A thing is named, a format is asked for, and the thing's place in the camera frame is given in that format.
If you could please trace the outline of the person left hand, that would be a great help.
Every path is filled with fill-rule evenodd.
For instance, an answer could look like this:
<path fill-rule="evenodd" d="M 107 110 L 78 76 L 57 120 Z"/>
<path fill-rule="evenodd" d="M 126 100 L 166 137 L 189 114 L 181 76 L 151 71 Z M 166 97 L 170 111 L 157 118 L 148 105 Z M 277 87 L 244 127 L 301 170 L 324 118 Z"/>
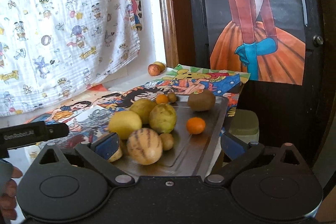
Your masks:
<path fill-rule="evenodd" d="M 13 167 L 11 178 L 5 183 L 4 192 L 1 195 L 1 214 L 5 219 L 15 221 L 17 219 L 17 183 L 14 178 L 21 178 L 23 173 L 16 166 Z"/>

